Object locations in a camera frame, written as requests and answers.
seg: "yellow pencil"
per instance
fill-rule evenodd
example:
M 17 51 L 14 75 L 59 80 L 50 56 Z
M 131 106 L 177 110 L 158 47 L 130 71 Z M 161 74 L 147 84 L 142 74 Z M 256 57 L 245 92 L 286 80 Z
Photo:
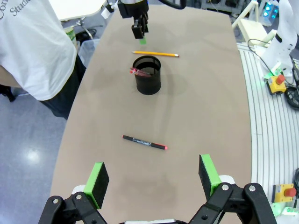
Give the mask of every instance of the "yellow pencil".
M 142 54 L 142 55 L 160 55 L 160 56 L 179 57 L 178 54 L 167 54 L 167 53 L 157 53 L 157 52 L 147 52 L 147 51 L 132 51 L 132 53 Z

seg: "mesh pen holder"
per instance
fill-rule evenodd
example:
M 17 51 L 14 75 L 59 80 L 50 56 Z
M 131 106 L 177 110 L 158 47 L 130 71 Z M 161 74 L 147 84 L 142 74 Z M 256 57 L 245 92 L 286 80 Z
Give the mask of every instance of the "mesh pen holder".
M 153 56 L 142 56 L 133 63 L 133 68 L 149 73 L 150 77 L 135 75 L 137 90 L 144 95 L 153 95 L 161 88 L 160 61 Z

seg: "white robot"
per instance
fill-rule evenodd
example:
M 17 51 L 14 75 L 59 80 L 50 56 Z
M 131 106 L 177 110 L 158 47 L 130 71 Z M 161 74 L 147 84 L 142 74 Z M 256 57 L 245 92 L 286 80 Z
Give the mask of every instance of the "white robot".
M 299 35 L 299 0 L 280 0 L 277 34 L 263 53 L 262 59 L 270 69 L 280 64 L 287 80 L 292 80 L 290 53 L 296 46 L 297 34 Z

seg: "pen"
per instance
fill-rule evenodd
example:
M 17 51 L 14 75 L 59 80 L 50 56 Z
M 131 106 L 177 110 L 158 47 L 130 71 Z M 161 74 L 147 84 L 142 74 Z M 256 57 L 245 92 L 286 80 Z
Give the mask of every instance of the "pen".
M 160 55 L 160 56 L 179 57 L 179 54 L 157 53 L 157 52 L 147 52 L 147 51 L 132 51 L 132 53 L 142 54 L 142 55 Z
M 126 136 L 126 135 L 123 135 L 122 138 L 126 139 L 126 140 L 129 140 L 129 141 L 137 142 L 139 144 L 143 144 L 143 145 L 146 145 L 146 146 L 151 146 L 151 147 L 154 147 L 154 148 L 159 148 L 159 149 L 163 149 L 163 150 L 168 149 L 168 147 L 165 146 L 165 145 L 152 143 L 152 142 L 149 142 L 149 141 L 143 141 L 143 140 L 136 139 L 136 138 L 133 138 L 133 137 L 129 137 L 129 136 Z

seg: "red marker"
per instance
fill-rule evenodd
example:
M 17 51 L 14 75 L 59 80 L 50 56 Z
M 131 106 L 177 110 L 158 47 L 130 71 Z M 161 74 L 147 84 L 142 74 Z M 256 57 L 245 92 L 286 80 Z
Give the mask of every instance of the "red marker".
M 131 71 L 130 73 L 131 74 L 134 74 L 134 75 L 137 75 L 137 76 L 142 76 L 142 77 L 151 77 L 151 74 L 145 72 L 145 71 L 141 71 L 139 69 L 136 69 L 136 68 L 130 68 Z
M 152 143 L 152 142 L 149 142 L 149 141 L 143 141 L 143 140 L 136 139 L 136 138 L 133 138 L 133 137 L 129 137 L 129 136 L 126 136 L 126 135 L 123 135 L 122 138 L 126 139 L 126 140 L 129 140 L 129 141 L 137 142 L 139 144 L 143 144 L 143 145 L 146 145 L 146 146 L 151 146 L 151 147 L 154 147 L 154 148 L 159 148 L 159 149 L 163 149 L 163 150 L 168 149 L 168 147 L 165 146 L 165 145 Z

